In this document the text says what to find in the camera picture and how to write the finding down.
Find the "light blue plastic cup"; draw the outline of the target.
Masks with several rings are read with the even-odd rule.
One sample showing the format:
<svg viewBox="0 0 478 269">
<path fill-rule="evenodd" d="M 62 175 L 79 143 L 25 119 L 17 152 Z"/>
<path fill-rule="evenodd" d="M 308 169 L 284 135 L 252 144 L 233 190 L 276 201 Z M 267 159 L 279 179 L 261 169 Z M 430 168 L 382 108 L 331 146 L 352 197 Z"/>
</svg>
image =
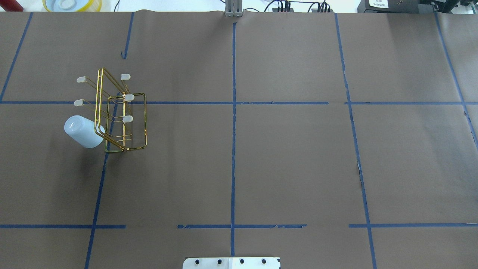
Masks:
<svg viewBox="0 0 478 269">
<path fill-rule="evenodd" d="M 85 117 L 74 115 L 68 118 L 64 124 L 65 133 L 74 139 L 84 148 L 95 148 L 104 138 L 97 134 L 99 131 L 104 131 L 102 126 L 98 126 Z"/>
</svg>

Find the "black computer box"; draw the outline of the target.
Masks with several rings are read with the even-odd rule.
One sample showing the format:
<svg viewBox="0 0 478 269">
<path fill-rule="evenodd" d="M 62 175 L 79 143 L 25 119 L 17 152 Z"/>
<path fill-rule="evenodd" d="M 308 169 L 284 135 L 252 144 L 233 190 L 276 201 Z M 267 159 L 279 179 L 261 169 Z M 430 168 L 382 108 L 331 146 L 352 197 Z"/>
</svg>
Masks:
<svg viewBox="0 0 478 269">
<path fill-rule="evenodd" d="M 358 13 L 409 13 L 428 14 L 435 9 L 419 0 L 362 0 L 357 7 Z"/>
</svg>

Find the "yellow tape roll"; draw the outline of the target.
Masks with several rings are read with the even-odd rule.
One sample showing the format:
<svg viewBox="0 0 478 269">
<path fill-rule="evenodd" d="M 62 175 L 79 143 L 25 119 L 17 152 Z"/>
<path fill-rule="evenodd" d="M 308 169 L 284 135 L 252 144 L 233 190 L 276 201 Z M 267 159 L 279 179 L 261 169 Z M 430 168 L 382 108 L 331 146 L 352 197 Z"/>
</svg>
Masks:
<svg viewBox="0 0 478 269">
<path fill-rule="evenodd" d="M 102 0 L 42 0 L 48 12 L 99 12 Z"/>
</svg>

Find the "red bottle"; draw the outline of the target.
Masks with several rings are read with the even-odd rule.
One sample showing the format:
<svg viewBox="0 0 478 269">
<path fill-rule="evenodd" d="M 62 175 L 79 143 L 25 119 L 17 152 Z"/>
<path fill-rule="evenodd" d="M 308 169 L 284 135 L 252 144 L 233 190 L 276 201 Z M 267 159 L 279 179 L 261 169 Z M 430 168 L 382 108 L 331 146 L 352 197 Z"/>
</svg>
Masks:
<svg viewBox="0 0 478 269">
<path fill-rule="evenodd" d="M 0 0 L 0 7 L 6 12 L 24 11 L 24 7 L 17 0 Z"/>
</svg>

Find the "grey aluminium frame post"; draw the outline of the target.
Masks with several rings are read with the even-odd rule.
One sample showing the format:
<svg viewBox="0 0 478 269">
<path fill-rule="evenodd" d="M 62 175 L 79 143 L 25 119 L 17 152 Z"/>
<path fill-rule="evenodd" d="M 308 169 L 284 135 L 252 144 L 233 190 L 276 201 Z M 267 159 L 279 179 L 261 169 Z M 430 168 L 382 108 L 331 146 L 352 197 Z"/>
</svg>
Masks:
<svg viewBox="0 0 478 269">
<path fill-rule="evenodd" d="M 243 7 L 242 0 L 224 0 L 225 17 L 242 17 Z"/>
</svg>

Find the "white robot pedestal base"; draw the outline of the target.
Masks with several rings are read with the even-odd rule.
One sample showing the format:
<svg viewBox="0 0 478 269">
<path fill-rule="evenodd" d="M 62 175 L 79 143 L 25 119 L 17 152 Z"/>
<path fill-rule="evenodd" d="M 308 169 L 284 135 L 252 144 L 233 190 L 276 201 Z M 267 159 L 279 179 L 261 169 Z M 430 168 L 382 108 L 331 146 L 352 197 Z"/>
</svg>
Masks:
<svg viewBox="0 0 478 269">
<path fill-rule="evenodd" d="M 280 269 L 279 257 L 190 257 L 183 269 Z"/>
</svg>

